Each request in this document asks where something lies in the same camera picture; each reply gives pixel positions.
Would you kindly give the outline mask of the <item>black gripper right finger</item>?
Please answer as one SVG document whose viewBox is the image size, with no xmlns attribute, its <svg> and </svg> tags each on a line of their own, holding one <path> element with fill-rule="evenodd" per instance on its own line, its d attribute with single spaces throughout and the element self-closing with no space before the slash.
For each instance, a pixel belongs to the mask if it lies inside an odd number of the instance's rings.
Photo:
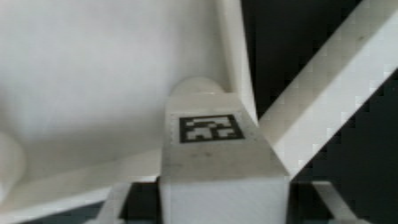
<svg viewBox="0 0 398 224">
<path fill-rule="evenodd" d="M 328 181 L 291 184 L 287 224 L 371 224 L 355 215 Z"/>
</svg>

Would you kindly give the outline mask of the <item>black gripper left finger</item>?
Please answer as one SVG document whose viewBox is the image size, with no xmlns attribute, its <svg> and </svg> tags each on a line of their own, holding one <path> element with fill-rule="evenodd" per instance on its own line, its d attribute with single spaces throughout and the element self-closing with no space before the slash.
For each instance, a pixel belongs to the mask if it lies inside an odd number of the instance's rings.
<svg viewBox="0 0 398 224">
<path fill-rule="evenodd" d="M 109 190 L 93 224 L 159 224 L 157 183 L 118 183 Z"/>
</svg>

